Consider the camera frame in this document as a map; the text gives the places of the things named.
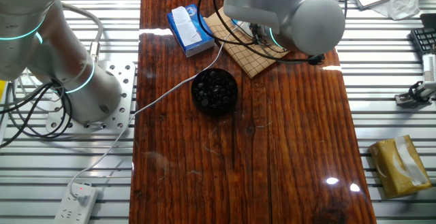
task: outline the wooden table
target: wooden table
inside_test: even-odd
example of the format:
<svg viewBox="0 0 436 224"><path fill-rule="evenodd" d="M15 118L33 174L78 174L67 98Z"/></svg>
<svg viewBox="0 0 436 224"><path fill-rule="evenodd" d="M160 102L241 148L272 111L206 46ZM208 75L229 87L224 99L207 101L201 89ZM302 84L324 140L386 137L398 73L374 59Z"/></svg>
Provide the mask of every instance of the wooden table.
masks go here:
<svg viewBox="0 0 436 224"><path fill-rule="evenodd" d="M187 59L168 30L166 14L191 3L142 0L139 107L217 54ZM234 113L201 114L185 84L136 119L130 223L375 223L335 52L253 79L226 54L215 67L236 78Z"/></svg>

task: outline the power strip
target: power strip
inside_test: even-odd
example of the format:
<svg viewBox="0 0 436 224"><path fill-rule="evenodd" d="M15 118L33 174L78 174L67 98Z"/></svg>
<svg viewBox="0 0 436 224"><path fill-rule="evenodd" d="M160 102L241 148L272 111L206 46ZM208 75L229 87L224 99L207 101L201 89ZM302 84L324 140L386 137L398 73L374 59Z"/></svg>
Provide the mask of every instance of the power strip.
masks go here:
<svg viewBox="0 0 436 224"><path fill-rule="evenodd" d="M77 199L67 191L63 195L61 205L57 210L53 224L87 224L97 199L97 189L89 185L73 184L73 192L80 195L89 195L89 200L85 205L81 205Z"/></svg>

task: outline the yellow package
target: yellow package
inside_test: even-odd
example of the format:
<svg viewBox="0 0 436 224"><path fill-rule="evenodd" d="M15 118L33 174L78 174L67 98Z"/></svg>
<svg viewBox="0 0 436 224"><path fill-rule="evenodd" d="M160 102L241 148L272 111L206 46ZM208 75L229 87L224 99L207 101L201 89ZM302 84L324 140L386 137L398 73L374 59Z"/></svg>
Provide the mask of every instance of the yellow package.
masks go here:
<svg viewBox="0 0 436 224"><path fill-rule="evenodd" d="M431 188L431 182L410 136L369 147L387 198Z"/></svg>
<svg viewBox="0 0 436 224"><path fill-rule="evenodd" d="M3 92L5 90L5 85L6 85L6 82L0 80L0 101L1 101L1 96L3 95Z"/></svg>

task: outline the robotic arm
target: robotic arm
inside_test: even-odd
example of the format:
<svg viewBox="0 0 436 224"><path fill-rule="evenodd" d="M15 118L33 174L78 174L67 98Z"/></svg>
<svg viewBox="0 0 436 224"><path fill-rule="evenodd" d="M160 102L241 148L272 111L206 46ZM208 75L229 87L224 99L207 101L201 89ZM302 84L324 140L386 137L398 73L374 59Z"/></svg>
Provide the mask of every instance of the robotic arm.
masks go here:
<svg viewBox="0 0 436 224"><path fill-rule="evenodd" d="M60 0L0 0L0 80L29 68L43 83L62 82L80 123L109 116L121 99L118 80L104 71L68 26Z"/></svg>
<svg viewBox="0 0 436 224"><path fill-rule="evenodd" d="M345 30L342 9L333 0L224 0L224 13L266 26L272 43L308 55L332 50Z"/></svg>

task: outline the keyboard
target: keyboard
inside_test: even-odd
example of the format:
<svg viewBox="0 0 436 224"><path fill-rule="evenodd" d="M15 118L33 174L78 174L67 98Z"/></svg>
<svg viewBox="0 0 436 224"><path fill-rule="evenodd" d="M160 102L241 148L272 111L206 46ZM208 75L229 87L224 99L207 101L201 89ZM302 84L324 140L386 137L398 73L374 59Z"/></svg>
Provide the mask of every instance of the keyboard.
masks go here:
<svg viewBox="0 0 436 224"><path fill-rule="evenodd" d="M434 27L414 29L410 37L422 58L423 55L430 54L433 44L436 44L436 29Z"/></svg>

